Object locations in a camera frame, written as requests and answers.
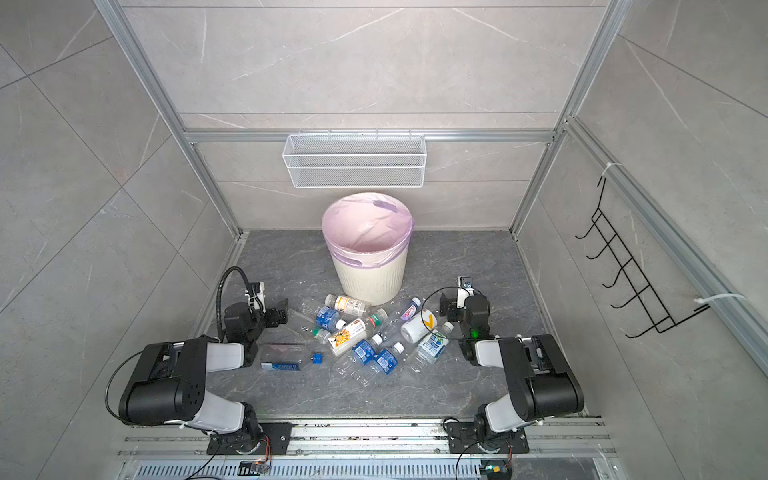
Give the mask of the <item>blue cap clear bottle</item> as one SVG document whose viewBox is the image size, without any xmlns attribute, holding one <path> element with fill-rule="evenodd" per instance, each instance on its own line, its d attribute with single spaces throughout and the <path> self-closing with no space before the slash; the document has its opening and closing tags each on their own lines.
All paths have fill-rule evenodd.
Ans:
<svg viewBox="0 0 768 480">
<path fill-rule="evenodd" d="M 267 371 L 299 372 L 322 365 L 324 356 L 304 344 L 272 343 L 259 347 L 255 362 Z"/>
</svg>

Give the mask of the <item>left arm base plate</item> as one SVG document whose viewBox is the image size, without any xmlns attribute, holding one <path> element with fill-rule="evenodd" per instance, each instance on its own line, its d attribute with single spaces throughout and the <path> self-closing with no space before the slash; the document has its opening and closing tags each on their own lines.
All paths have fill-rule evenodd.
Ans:
<svg viewBox="0 0 768 480">
<path fill-rule="evenodd" d="M 288 450 L 293 424 L 289 422 L 261 423 L 254 431 L 243 428 L 238 432 L 212 434 L 206 455 L 285 455 Z"/>
</svg>

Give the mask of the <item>green blue label bottle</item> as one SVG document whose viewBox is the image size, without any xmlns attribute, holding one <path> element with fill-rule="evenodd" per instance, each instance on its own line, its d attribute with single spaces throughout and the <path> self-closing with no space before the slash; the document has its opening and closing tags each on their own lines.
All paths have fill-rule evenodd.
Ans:
<svg viewBox="0 0 768 480">
<path fill-rule="evenodd" d="M 434 365 L 451 340 L 454 324 L 445 322 L 426 335 L 406 360 L 406 369 L 423 373 Z"/>
</svg>

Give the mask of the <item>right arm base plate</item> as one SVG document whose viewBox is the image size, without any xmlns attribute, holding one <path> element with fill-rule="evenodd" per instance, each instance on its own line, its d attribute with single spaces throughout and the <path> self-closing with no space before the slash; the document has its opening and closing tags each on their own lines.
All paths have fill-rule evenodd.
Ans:
<svg viewBox="0 0 768 480">
<path fill-rule="evenodd" d="M 482 432 L 473 422 L 462 422 L 453 417 L 444 419 L 441 427 L 447 436 L 452 454 L 526 454 L 530 452 L 523 430 L 504 433 Z"/>
</svg>

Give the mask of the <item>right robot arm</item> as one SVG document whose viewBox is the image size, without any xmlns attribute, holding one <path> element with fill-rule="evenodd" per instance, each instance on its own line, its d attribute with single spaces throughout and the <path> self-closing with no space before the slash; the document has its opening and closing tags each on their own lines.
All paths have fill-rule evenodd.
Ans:
<svg viewBox="0 0 768 480">
<path fill-rule="evenodd" d="M 460 289 L 441 295 L 439 315 L 459 327 L 465 360 L 504 373 L 507 393 L 479 407 L 473 420 L 474 441 L 488 447 L 539 420 L 583 410 L 583 390 L 559 344 L 550 334 L 496 337 L 490 331 L 487 297 Z"/>
</svg>

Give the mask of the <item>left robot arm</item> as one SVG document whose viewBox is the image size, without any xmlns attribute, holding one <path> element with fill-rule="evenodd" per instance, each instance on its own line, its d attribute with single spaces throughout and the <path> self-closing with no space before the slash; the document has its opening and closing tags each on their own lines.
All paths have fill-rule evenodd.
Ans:
<svg viewBox="0 0 768 480">
<path fill-rule="evenodd" d="M 206 388 L 209 373 L 253 365 L 257 340 L 266 328 L 287 322 L 288 301 L 255 310 L 244 302 L 225 310 L 221 343 L 208 336 L 146 346 L 113 416 L 126 425 L 179 425 L 202 431 L 220 445 L 244 449 L 264 437 L 254 408 L 226 400 Z"/>
</svg>

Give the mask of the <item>Ganten purple label bottle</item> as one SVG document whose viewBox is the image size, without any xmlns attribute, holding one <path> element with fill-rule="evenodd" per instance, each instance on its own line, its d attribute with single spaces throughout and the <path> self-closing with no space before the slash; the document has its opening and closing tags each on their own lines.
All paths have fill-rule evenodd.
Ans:
<svg viewBox="0 0 768 480">
<path fill-rule="evenodd" d="M 384 339 L 396 337 L 403 324 L 410 321 L 422 305 L 419 297 L 412 297 L 392 312 L 383 323 L 380 334 Z"/>
</svg>

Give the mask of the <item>white yellow V bottle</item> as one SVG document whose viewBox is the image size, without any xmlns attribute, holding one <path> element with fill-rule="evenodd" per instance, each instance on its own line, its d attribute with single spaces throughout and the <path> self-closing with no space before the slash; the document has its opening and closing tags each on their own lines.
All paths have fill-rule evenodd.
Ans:
<svg viewBox="0 0 768 480">
<path fill-rule="evenodd" d="M 438 325 L 438 319 L 431 310 L 424 309 L 401 326 L 403 338 L 411 344 L 420 341 Z"/>
</svg>

